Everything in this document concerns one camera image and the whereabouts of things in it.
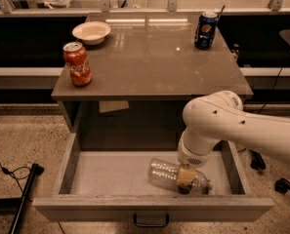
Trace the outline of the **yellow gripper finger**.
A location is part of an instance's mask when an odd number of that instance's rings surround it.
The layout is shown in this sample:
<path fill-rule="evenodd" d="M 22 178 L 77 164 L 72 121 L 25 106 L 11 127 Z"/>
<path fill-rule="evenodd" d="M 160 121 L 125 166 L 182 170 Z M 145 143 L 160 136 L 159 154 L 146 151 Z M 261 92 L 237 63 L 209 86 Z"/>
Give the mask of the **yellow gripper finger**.
<path fill-rule="evenodd" d="M 180 165 L 177 176 L 177 186 L 181 194 L 188 194 L 193 186 L 196 171 L 191 167 Z"/>

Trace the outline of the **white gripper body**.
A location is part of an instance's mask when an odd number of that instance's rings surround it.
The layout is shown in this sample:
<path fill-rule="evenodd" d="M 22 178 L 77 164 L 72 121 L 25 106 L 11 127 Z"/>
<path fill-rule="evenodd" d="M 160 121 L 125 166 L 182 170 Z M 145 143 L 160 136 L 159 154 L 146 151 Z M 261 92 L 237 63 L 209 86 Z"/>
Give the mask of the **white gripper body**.
<path fill-rule="evenodd" d="M 181 136 L 178 144 L 178 161 L 190 167 L 203 167 L 211 156 L 211 151 L 205 155 L 194 154 L 190 152 L 184 145 L 184 137 Z"/>

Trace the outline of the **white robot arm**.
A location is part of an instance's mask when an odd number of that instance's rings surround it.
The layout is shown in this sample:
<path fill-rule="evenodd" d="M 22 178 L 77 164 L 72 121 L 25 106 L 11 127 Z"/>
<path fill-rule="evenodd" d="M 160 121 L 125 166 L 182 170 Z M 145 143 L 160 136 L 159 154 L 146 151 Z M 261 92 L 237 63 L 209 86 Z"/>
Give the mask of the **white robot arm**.
<path fill-rule="evenodd" d="M 204 166 L 222 140 L 239 143 L 290 165 L 290 118 L 248 113 L 240 97 L 220 91 L 197 97 L 183 110 L 185 130 L 178 144 L 178 160 Z"/>

